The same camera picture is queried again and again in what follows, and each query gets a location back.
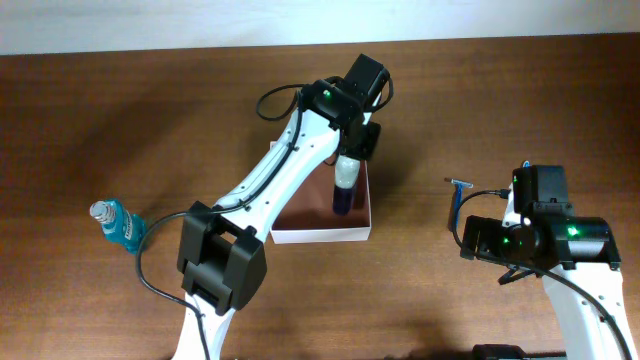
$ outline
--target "white wall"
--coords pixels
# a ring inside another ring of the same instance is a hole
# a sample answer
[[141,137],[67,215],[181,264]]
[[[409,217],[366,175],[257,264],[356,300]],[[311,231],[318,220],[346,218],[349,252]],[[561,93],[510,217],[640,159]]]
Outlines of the white wall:
[[631,31],[639,0],[0,0],[0,54]]

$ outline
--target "open box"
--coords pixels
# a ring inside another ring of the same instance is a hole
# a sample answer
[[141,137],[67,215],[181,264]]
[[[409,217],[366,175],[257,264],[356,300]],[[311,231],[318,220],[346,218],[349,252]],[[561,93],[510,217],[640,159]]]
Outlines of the open box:
[[371,233],[371,207],[366,162],[360,165],[353,207],[345,216],[333,212],[334,184],[335,168],[326,164],[318,165],[273,223],[273,242],[292,244],[367,240]]

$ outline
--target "wooden table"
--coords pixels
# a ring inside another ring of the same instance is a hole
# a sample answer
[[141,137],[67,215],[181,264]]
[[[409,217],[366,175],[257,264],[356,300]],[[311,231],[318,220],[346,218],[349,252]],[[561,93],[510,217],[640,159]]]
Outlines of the wooden table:
[[[505,187],[524,159],[563,164],[577,214],[606,218],[640,340],[640,35],[189,49],[0,58],[0,353],[6,359],[164,359],[184,309],[135,277],[89,205],[116,196],[147,219],[212,203],[284,123],[256,99],[343,75],[360,52],[396,97],[369,164],[368,242],[267,244],[269,272],[235,316],[225,357],[451,358],[477,343],[561,350],[540,280],[458,256],[445,229],[453,187]],[[271,101],[275,114],[290,94]],[[482,199],[466,214],[500,217]],[[181,224],[145,255],[182,294]]]

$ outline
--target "green light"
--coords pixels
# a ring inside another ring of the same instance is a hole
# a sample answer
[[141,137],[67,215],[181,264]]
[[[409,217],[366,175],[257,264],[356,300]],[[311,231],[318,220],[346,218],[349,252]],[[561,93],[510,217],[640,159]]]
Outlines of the green light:
[[576,229],[575,226],[569,226],[567,228],[567,232],[569,233],[570,236],[576,236],[580,234],[580,231],[578,231],[578,229]]

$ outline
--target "white bottle cap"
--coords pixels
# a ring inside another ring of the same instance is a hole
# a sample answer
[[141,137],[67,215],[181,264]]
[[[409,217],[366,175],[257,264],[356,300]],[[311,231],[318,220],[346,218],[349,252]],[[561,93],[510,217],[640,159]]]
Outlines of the white bottle cap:
[[91,205],[89,214],[100,224],[108,224],[116,219],[116,210],[104,201],[98,201]]

